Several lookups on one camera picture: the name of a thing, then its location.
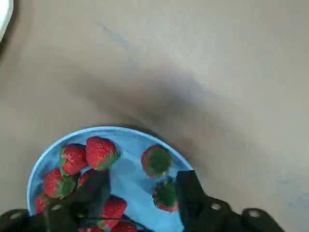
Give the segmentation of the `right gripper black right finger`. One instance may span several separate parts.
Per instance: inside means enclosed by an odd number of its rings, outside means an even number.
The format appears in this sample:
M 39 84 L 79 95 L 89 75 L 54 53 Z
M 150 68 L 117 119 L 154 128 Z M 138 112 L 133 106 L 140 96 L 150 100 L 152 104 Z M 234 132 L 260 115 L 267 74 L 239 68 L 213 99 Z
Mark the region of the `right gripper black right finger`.
M 284 232 L 264 210 L 246 208 L 238 214 L 227 202 L 208 196 L 193 170 L 179 171 L 175 186 L 185 232 Z

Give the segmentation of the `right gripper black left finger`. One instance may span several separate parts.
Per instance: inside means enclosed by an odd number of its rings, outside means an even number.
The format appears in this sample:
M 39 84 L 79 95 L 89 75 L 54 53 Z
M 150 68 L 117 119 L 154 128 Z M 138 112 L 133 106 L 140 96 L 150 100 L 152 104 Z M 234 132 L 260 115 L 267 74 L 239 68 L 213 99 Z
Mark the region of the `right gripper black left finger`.
M 102 211 L 111 193 L 110 171 L 94 171 L 77 192 L 52 201 L 43 212 L 31 216 L 27 209 L 13 209 L 0 216 L 2 232 L 77 232 L 108 218 Z

